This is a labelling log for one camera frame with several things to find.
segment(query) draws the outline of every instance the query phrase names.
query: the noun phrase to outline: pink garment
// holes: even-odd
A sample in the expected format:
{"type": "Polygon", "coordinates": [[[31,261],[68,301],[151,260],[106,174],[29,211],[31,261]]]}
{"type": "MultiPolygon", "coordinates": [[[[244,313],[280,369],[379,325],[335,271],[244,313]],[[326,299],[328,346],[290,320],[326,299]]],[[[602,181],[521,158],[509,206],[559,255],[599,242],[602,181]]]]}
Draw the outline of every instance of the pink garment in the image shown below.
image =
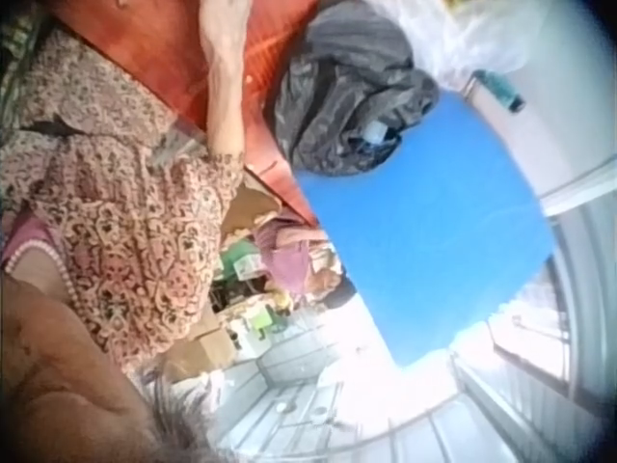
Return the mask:
{"type": "Polygon", "coordinates": [[[32,212],[25,211],[19,214],[13,224],[13,232],[2,250],[2,266],[4,267],[19,247],[28,241],[38,240],[54,248],[54,240],[47,226],[32,212]]]}
{"type": "Polygon", "coordinates": [[[287,227],[305,225],[302,218],[290,209],[284,209],[274,220],[255,233],[255,245],[272,279],[294,295],[305,293],[305,279],[310,269],[309,244],[306,241],[277,248],[277,234],[287,227]]]}

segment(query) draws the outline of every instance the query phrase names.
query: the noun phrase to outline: pink shirt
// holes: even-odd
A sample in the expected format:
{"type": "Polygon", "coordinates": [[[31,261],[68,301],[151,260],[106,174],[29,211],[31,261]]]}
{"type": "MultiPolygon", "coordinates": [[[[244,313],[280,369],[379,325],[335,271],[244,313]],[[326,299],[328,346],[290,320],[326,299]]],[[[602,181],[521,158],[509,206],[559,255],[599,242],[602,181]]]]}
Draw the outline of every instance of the pink shirt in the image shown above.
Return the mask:
{"type": "Polygon", "coordinates": [[[261,259],[277,285],[295,295],[305,293],[305,279],[310,269],[309,244],[306,241],[277,248],[277,234],[286,227],[304,225],[295,212],[284,209],[282,214],[254,233],[261,259]]]}

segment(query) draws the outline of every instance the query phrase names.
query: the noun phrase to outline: wooden table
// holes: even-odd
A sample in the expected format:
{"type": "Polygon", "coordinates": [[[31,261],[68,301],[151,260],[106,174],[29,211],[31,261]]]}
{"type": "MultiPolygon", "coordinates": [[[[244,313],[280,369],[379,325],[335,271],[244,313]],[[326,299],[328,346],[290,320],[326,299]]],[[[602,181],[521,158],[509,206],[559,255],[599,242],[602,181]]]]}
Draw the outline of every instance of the wooden table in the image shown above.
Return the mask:
{"type": "MultiPolygon", "coordinates": [[[[207,67],[199,43],[199,0],[63,0],[54,14],[181,116],[205,126],[207,67]]],[[[246,49],[247,168],[314,223],[307,201],[261,115],[289,41],[317,0],[255,0],[246,49]]]]}

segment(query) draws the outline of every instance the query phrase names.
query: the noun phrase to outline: blue bottle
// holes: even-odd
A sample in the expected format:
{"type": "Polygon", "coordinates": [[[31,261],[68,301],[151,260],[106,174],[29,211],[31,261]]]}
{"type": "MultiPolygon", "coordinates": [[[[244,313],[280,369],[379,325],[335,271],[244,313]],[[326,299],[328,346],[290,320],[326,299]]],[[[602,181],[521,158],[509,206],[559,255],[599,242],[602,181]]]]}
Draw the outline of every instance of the blue bottle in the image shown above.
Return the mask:
{"type": "Polygon", "coordinates": [[[489,70],[479,69],[473,73],[473,77],[491,92],[497,101],[511,113],[519,113],[525,107],[523,97],[503,75],[489,70]]]}

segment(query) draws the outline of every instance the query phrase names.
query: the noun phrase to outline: patterned skirt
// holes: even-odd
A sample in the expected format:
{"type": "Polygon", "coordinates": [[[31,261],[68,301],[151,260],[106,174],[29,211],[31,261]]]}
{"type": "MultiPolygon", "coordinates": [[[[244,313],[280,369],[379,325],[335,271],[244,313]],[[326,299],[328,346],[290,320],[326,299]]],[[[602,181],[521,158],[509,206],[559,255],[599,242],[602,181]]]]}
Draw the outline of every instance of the patterned skirt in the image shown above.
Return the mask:
{"type": "Polygon", "coordinates": [[[205,148],[152,162],[175,114],[59,29],[24,88],[0,148],[2,231],[24,207],[43,221],[76,289],[73,308],[131,370],[200,318],[242,165],[222,173],[205,148]]]}

